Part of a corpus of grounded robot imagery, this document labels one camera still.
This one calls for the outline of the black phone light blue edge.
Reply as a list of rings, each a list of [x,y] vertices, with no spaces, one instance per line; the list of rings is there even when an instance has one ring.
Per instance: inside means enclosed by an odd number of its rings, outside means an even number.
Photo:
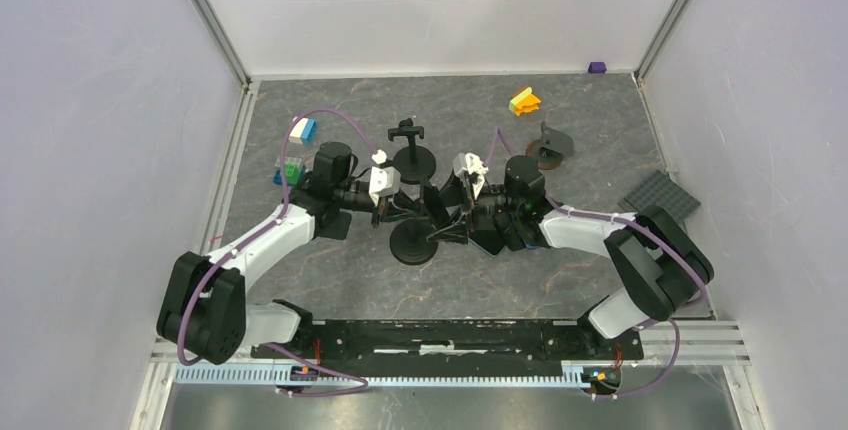
[[[421,199],[426,213],[437,229],[449,223],[450,214],[440,196],[440,192],[428,181],[421,183]]]

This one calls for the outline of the black front phone stand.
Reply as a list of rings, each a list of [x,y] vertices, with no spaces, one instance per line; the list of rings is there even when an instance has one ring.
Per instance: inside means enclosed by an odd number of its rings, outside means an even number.
[[[420,195],[417,199],[421,199],[421,183],[424,181],[428,180],[422,180],[419,183]],[[413,200],[403,191],[399,192],[394,199],[396,202]],[[423,219],[399,221],[389,238],[389,249],[394,258],[409,266],[423,265],[430,261],[438,250],[438,243],[426,240],[431,231],[430,218],[427,221]]]

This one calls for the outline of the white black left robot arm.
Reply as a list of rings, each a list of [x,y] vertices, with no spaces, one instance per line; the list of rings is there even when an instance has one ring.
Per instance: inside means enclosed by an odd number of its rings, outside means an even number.
[[[183,364],[222,364],[239,348],[266,343],[295,358],[312,349],[314,331],[301,322],[304,311],[284,303],[249,305],[246,295],[294,250],[317,238],[345,239],[353,213],[368,213],[379,224],[410,210],[410,201],[398,195],[401,174],[383,151],[373,155],[366,180],[354,175],[357,162],[348,145],[322,144],[312,169],[271,215],[226,246],[177,258],[156,332],[177,345]]]

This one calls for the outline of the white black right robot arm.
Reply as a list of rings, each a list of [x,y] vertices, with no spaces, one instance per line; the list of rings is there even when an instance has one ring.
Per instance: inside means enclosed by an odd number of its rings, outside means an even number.
[[[617,214],[559,203],[527,156],[507,161],[500,185],[487,182],[487,171],[477,155],[460,154],[442,188],[422,181],[428,241],[472,243],[492,256],[571,249],[609,259],[622,287],[580,317],[577,342],[585,355],[602,358],[626,331],[668,321],[704,296],[711,263],[663,207]]]

